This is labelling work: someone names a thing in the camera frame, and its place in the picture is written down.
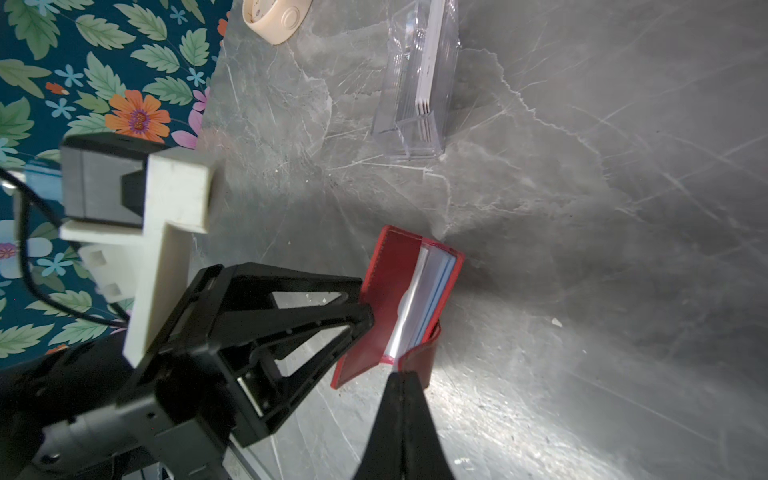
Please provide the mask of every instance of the orange flower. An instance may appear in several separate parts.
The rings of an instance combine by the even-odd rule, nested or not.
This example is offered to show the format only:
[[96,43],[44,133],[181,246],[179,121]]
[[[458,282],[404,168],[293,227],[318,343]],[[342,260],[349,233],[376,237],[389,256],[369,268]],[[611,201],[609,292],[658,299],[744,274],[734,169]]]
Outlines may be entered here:
[[219,31],[219,35],[221,35],[222,37],[224,36],[225,33],[227,33],[227,23],[229,22],[227,22],[223,18],[219,18],[219,26],[217,30]]
[[52,84],[51,82],[48,82],[45,84],[45,88],[50,90],[51,93],[55,93],[56,95],[69,95],[69,91],[66,91],[64,87],[59,84]]
[[163,124],[170,123],[170,115],[166,110],[158,110],[160,101],[155,97],[142,98],[139,90],[126,90],[125,98],[115,95],[109,105],[117,116],[104,116],[107,128],[117,130],[119,134],[165,143],[161,137],[167,137],[170,130]]

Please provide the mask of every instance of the green leaf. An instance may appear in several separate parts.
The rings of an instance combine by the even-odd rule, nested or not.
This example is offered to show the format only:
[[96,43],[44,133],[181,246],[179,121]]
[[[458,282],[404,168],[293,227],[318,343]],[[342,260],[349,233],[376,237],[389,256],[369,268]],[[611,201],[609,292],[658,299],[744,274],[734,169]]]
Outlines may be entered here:
[[73,258],[80,258],[77,252],[74,251],[74,248],[67,247],[66,250],[64,250],[64,258],[63,260],[71,260]]
[[27,41],[35,60],[46,56],[50,47],[58,47],[56,35],[60,31],[52,13],[44,17],[37,7],[25,4],[24,0],[6,0],[3,10],[8,13],[8,25],[16,27],[16,38]]
[[35,285],[42,285],[45,277],[43,277],[43,270],[45,270],[42,266],[34,266],[29,271],[32,274],[32,281],[35,282]]
[[58,277],[58,273],[54,271],[49,273],[48,276],[43,276],[43,270],[45,270],[45,268],[42,266],[32,267],[32,281],[35,282],[35,285],[45,285],[51,290],[63,292],[64,282]]
[[0,330],[0,359],[4,359],[12,353],[22,353],[31,346],[40,343],[40,337],[53,329],[51,325],[34,326],[31,323],[22,327],[12,326],[6,330]]
[[39,154],[35,155],[35,158],[43,158],[45,160],[54,161],[56,163],[61,163],[61,152],[57,149],[51,149],[42,151]]
[[81,91],[78,91],[78,95],[80,95],[80,100],[75,100],[74,102],[81,107],[92,110],[97,114],[105,114],[109,111],[109,104],[103,98],[84,94]]
[[[123,310],[126,312],[134,309],[134,299],[129,298],[125,300],[120,300],[118,302],[118,305],[122,307]],[[112,305],[107,305],[107,310],[109,310],[113,315],[117,316],[118,313],[112,308]]]
[[106,18],[80,15],[74,23],[77,24],[80,35],[83,35],[85,41],[95,47],[104,47],[107,50],[123,48],[124,44],[136,40],[133,35],[120,30],[118,24],[107,23]]
[[51,222],[41,223],[39,227],[30,234],[30,238],[45,238],[53,240],[58,238],[58,228],[53,226]]
[[111,128],[105,127],[104,122],[105,119],[102,114],[88,114],[87,117],[85,115],[78,115],[77,120],[73,120],[67,124],[67,126],[71,128],[67,130],[64,136],[69,137],[70,135],[76,134],[97,134],[102,131],[114,131]]
[[84,342],[85,340],[96,338],[104,333],[106,329],[106,325],[99,325],[98,323],[77,319],[74,323],[64,325],[61,332],[57,333],[56,336],[48,342],[48,345],[64,342],[71,345],[77,342]]
[[179,59],[176,58],[174,51],[158,44],[144,45],[141,50],[133,52],[131,57],[147,62],[149,68],[156,68],[159,71],[174,73],[179,69]]
[[[80,313],[87,312],[93,305],[91,296],[88,295],[88,292],[84,290],[80,290],[80,293],[77,293],[74,290],[67,290],[66,293],[51,293],[48,296],[51,297],[51,300],[59,302],[63,306],[68,306],[69,308]],[[46,303],[43,303],[40,300],[30,303],[25,308],[32,310],[42,310],[44,315],[71,316],[53,308],[52,306],[49,306]]]
[[85,75],[88,76],[88,84],[96,90],[96,95],[106,101],[110,101],[115,95],[123,96],[125,84],[112,72],[109,65],[103,65],[92,51],[88,52],[86,62],[88,68],[85,69]]
[[85,10],[85,7],[93,5],[93,0],[53,0],[54,5],[62,10]]
[[168,30],[163,19],[156,16],[149,8],[139,5],[133,6],[117,3],[114,7],[128,17],[128,23],[138,28],[139,31],[149,37],[150,40],[163,41],[168,38]]
[[171,104],[186,105],[192,101],[189,85],[178,78],[155,78],[155,82],[144,87],[144,91],[157,95],[162,101]]
[[80,278],[90,278],[91,280],[94,279],[94,277],[91,275],[91,271],[85,268],[81,262],[74,262],[72,266],[74,267],[74,272]]
[[37,98],[43,98],[43,92],[29,78],[47,77],[50,74],[50,70],[24,65],[24,62],[20,60],[12,58],[0,60],[0,78],[12,87],[21,87]]
[[20,168],[24,167],[27,164],[27,162],[23,161],[21,158],[16,157],[6,157],[0,162],[0,167],[5,168],[6,170],[9,168]]
[[0,138],[8,138],[6,147],[15,147],[17,140],[29,137],[26,132],[34,124],[29,120],[29,100],[26,97],[8,105],[0,103]]
[[205,28],[198,28],[194,32],[187,30],[187,33],[181,37],[179,50],[184,58],[195,67],[201,67],[208,61],[208,42],[205,41]]
[[201,12],[200,7],[197,6],[197,0],[181,0],[181,4],[184,5],[184,8],[186,8],[188,12],[192,12],[195,18],[200,20],[200,23],[205,23],[203,12]]

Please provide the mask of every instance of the blue flower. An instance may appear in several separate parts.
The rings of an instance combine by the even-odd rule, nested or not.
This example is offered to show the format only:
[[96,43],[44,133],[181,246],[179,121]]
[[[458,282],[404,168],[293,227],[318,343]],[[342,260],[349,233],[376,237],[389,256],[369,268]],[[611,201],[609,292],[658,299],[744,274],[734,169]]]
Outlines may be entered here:
[[48,14],[48,10],[50,10],[51,13],[59,13],[59,9],[51,5],[53,0],[24,0],[24,3],[30,7],[37,7],[40,15],[44,17]]
[[38,259],[38,265],[46,266],[47,267],[45,270],[42,271],[41,275],[42,276],[48,276],[51,273],[53,273],[54,270],[56,270],[56,273],[58,273],[59,276],[62,276],[65,273],[67,273],[64,270],[64,267],[72,265],[73,262],[72,262],[72,260],[66,260],[66,261],[62,262],[61,259],[63,259],[63,258],[64,258],[64,254],[63,253],[56,253],[56,257],[53,257],[53,261],[52,262],[50,260],[48,260],[47,258],[39,258]]
[[58,104],[55,104],[50,100],[46,100],[45,104],[50,108],[53,108],[53,111],[51,112],[51,116],[53,118],[56,118],[62,114],[64,115],[64,118],[66,118],[67,120],[72,118],[69,112],[74,111],[74,107],[65,107],[65,105],[67,104],[66,98],[59,98]]
[[58,75],[59,77],[64,77],[64,78],[67,79],[64,82],[65,86],[71,87],[73,83],[75,85],[77,85],[78,87],[82,87],[83,86],[83,83],[78,80],[78,78],[83,78],[83,74],[82,73],[75,73],[74,69],[72,68],[72,65],[67,65],[65,67],[65,70],[66,71],[61,71],[61,70],[55,70],[54,71],[54,73],[56,75]]
[[177,22],[179,22],[179,25],[181,25],[182,21],[188,22],[186,18],[184,18],[184,14],[186,13],[184,10],[177,10],[176,7],[173,5],[170,6],[170,9],[174,11],[174,13],[170,14],[170,17]]
[[196,72],[194,70],[194,68],[190,67],[190,73],[192,75],[187,77],[187,80],[188,81],[193,81],[195,87],[198,86],[199,84],[205,84],[205,80],[203,80],[203,72],[202,71]]

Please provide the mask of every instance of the pink flower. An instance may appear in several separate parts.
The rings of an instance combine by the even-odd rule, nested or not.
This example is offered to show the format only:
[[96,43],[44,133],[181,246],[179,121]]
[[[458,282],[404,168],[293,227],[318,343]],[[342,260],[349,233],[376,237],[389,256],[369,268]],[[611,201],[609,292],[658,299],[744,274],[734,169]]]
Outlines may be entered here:
[[192,108],[194,108],[197,111],[203,111],[205,110],[205,107],[208,106],[208,94],[210,93],[210,87],[205,89],[205,93],[199,90],[195,90],[192,92],[192,95],[199,100],[192,105]]
[[184,130],[176,130],[170,135],[180,147],[194,150],[194,148],[197,146],[197,135],[200,134],[200,126],[203,123],[203,114],[201,114],[199,111],[190,110],[189,122],[190,128],[194,132],[194,135]]

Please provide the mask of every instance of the floral wallpaper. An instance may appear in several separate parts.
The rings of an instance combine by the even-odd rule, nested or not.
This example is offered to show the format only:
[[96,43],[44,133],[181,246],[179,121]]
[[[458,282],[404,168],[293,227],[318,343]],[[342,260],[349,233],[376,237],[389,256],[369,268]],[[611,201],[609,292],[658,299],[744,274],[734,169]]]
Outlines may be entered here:
[[[64,136],[102,131],[195,148],[230,2],[0,2],[0,167],[58,168]],[[26,291],[10,193],[0,192],[0,368],[118,331]],[[60,203],[50,205],[64,216]],[[38,288],[78,312],[115,318],[39,212],[30,228],[28,268]],[[121,306],[130,313],[133,303]]]

